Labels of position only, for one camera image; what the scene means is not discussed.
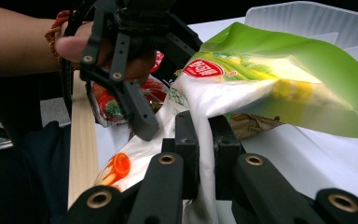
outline plastic container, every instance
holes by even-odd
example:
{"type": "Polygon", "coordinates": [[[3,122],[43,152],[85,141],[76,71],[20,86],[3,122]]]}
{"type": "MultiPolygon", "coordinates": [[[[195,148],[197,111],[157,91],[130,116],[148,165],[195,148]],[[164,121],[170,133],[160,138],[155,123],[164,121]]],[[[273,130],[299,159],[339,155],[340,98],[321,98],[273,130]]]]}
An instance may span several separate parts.
{"type": "Polygon", "coordinates": [[[320,39],[346,50],[358,61],[358,12],[296,1],[250,8],[245,24],[320,39]]]}

